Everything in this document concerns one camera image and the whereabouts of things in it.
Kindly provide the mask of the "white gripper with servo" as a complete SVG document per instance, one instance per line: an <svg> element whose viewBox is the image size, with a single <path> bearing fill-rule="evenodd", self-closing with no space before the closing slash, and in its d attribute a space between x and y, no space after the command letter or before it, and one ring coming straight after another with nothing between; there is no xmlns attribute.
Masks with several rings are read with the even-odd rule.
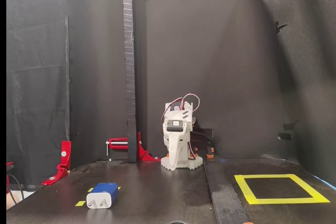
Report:
<svg viewBox="0 0 336 224"><path fill-rule="evenodd" d="M163 123L164 143L169 143L169 162L171 171L177 167L178 156L187 139L188 123L183 120L165 120Z"/></svg>

